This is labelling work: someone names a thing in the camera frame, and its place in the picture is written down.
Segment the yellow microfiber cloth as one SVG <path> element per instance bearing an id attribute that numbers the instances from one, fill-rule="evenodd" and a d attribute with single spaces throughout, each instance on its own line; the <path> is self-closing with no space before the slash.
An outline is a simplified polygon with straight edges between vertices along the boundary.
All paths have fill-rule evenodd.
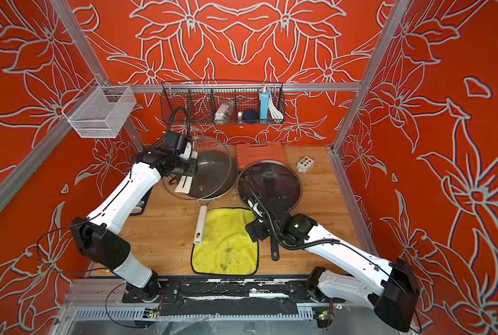
<path id="1" fill-rule="evenodd" d="M 207 212 L 204 237 L 191 255 L 194 273 L 219 276 L 251 276 L 259 265 L 259 244 L 251 240 L 246 226 L 255 220 L 242 208 L 218 208 Z"/>

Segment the glass lid with white handle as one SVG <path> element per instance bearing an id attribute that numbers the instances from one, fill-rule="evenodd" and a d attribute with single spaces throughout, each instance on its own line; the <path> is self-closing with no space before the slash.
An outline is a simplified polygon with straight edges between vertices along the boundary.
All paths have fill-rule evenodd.
<path id="1" fill-rule="evenodd" d="M 163 188 L 182 200 L 211 201 L 228 193 L 236 184 L 238 166 L 228 146 L 207 137 L 193 138 L 193 177 L 173 176 L 161 180 Z"/>

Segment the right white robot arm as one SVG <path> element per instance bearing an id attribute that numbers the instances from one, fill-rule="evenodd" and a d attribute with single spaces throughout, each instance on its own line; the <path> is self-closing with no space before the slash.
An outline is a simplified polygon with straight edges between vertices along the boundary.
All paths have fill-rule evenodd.
<path id="1" fill-rule="evenodd" d="M 304 214 L 291 215 L 278 195 L 264 202 L 250 176 L 244 177 L 241 184 L 248 190 L 248 203 L 257 216 L 246 226 L 253 241 L 273 237 L 285 250 L 304 250 L 338 265 L 367 287 L 368 293 L 362 299 L 380 320 L 400 332 L 412 330 L 412 321 L 419 319 L 416 305 L 420 290 L 408 262 L 378 258 L 338 239 Z"/>

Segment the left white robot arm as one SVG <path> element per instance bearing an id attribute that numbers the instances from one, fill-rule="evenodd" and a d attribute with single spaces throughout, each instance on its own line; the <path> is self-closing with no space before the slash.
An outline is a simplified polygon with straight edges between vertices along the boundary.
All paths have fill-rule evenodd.
<path id="1" fill-rule="evenodd" d="M 166 129 L 161 139 L 137 154 L 129 173 L 101 205 L 85 219 L 76 218 L 71 223 L 79 254 L 123 279 L 144 302 L 159 298 L 157 273 L 132 254 L 130 244 L 119 234 L 138 202 L 161 179 L 181 180 L 189 187 L 196 172 L 190 129 L 184 133 Z"/>

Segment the black frying pan with lid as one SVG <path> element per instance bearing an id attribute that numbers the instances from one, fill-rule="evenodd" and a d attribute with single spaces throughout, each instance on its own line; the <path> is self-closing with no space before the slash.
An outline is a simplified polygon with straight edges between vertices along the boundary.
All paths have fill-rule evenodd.
<path id="1" fill-rule="evenodd" d="M 272 219 L 292 211 L 302 196 L 302 185 L 298 175 L 290 167 L 278 161 L 259 161 L 250 164 L 240 173 L 236 190 L 247 208 L 249 200 L 259 204 L 262 217 L 255 215 L 254 219 L 260 220 L 267 219 L 264 209 L 268 209 Z M 278 261 L 279 243 L 273 237 L 268 239 L 270 239 L 271 259 Z"/>

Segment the white packet in basket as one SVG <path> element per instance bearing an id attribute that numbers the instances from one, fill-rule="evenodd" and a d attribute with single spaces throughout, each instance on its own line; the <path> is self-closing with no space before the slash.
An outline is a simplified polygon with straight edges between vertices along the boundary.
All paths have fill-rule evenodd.
<path id="1" fill-rule="evenodd" d="M 234 110 L 235 102 L 229 100 L 222 103 L 214 115 L 215 123 L 226 124 L 230 120 Z"/>

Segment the red plastic tool case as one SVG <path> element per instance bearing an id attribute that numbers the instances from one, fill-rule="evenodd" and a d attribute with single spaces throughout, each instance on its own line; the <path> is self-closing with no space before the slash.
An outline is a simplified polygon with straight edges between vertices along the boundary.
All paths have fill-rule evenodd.
<path id="1" fill-rule="evenodd" d="M 278 161 L 286 164 L 287 160 L 282 144 L 279 142 L 244 143 L 236 145 L 236 162 L 239 170 L 259 161 Z"/>

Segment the white box with dots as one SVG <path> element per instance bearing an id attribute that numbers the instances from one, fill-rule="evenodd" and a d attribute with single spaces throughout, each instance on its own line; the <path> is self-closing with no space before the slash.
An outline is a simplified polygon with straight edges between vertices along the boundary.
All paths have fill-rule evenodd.
<path id="1" fill-rule="evenodd" d="M 299 173 L 307 173 L 307 171 L 309 171 L 313 166 L 314 166 L 314 160 L 305 156 L 303 157 L 302 160 L 300 160 L 297 165 L 296 165 L 296 168 L 297 168 L 297 171 Z"/>

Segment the dark blue round object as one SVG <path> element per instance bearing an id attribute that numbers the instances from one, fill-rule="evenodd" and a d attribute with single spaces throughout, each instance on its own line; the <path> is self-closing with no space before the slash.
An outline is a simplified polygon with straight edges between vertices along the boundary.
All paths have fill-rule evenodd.
<path id="1" fill-rule="evenodd" d="M 241 114 L 243 123 L 258 124 L 260 122 L 260 113 L 253 109 L 246 109 Z"/>

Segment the blue white bottle in basket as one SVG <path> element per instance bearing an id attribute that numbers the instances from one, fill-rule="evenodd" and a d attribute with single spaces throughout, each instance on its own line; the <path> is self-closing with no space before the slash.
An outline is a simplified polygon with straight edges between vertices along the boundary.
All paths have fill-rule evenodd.
<path id="1" fill-rule="evenodd" d="M 260 90 L 260 124 L 267 124 L 269 115 L 269 90 L 264 86 Z"/>

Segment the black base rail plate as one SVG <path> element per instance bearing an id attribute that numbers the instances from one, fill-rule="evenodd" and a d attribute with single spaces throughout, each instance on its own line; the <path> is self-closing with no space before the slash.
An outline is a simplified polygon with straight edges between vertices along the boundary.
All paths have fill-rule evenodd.
<path id="1" fill-rule="evenodd" d="M 308 289 L 307 274 L 257 275 L 249 277 L 163 276 L 160 292 L 151 301 L 138 297 L 136 289 L 125 288 L 125 305 L 158 307 L 168 315 L 297 315 L 298 306 L 325 310 L 344 303 Z"/>

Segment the clear plastic wall bin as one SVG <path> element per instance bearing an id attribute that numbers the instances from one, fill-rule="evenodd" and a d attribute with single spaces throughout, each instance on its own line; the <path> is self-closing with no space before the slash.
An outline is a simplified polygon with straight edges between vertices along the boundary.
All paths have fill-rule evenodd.
<path id="1" fill-rule="evenodd" d="M 92 87 L 65 114 L 80 138 L 116 138 L 136 105 L 129 86 Z"/>

